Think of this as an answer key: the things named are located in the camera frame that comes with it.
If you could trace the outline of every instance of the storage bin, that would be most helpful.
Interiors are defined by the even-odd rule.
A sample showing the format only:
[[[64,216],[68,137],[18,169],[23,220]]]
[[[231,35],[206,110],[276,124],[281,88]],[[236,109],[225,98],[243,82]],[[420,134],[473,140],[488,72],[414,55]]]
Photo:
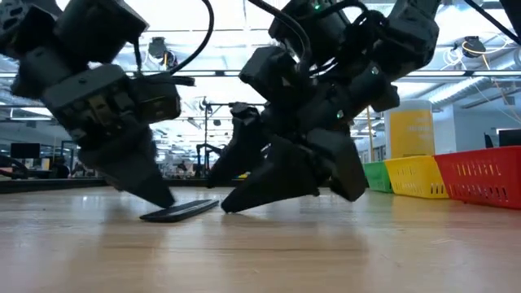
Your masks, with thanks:
[[[435,156],[451,199],[521,208],[521,146]]]
[[[389,174],[387,174],[384,162],[364,164],[364,172],[366,173],[370,190],[392,193]]]
[[[443,179],[431,155],[385,160],[385,166],[397,195],[424,199],[447,199]]]

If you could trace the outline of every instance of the wire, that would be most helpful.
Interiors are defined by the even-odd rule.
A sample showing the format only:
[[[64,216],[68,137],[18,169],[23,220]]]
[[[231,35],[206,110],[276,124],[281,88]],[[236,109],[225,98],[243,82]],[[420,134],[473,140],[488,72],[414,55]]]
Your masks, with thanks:
[[[181,63],[179,63],[176,67],[170,69],[170,74],[174,74],[178,72],[179,70],[183,69],[186,65],[188,65],[190,62],[192,62],[201,52],[204,50],[206,45],[210,42],[210,38],[212,37],[213,33],[213,26],[215,24],[215,15],[213,14],[213,7],[209,0],[201,0],[206,8],[208,9],[208,31],[206,32],[206,36],[204,36],[203,41],[199,45],[199,47],[192,53],[188,58],[184,59]]]
[[[487,57],[485,55],[481,55],[481,57],[483,58],[483,62],[485,63],[485,66],[487,67],[487,69],[490,70],[490,65],[488,65]],[[494,85],[497,87],[497,89],[499,90],[499,93],[500,93],[501,97],[503,98],[503,100],[505,101],[505,104],[509,105],[509,109],[512,111],[512,114],[514,114],[514,116],[517,118],[516,120],[519,123],[521,123],[521,117],[519,117],[518,113],[516,113],[515,110],[513,109],[513,107],[508,103],[508,101],[506,100],[505,93],[503,92],[503,90],[501,89],[501,87],[499,86],[497,81],[495,79],[493,79],[492,81],[493,81]]]
[[[302,45],[302,55],[299,56],[299,63],[297,64],[297,72],[302,77],[309,76],[309,69],[311,68],[311,58],[313,57],[313,52],[311,51],[311,41],[309,40],[308,34],[304,31],[304,29],[300,26],[296,20],[287,15],[286,13],[280,11],[279,9],[269,5],[263,0],[248,0],[251,4],[259,7],[263,11],[266,11],[274,16],[275,19],[282,22],[286,25],[293,33],[297,35],[300,39],[300,44]]]

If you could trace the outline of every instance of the wooden table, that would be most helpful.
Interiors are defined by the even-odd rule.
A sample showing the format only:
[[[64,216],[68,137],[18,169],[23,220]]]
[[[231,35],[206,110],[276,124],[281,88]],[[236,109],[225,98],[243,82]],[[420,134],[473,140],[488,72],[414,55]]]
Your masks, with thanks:
[[[229,190],[177,188],[180,200]],[[0,197],[6,293],[509,293],[521,212],[449,200],[324,195],[179,224],[110,188]]]

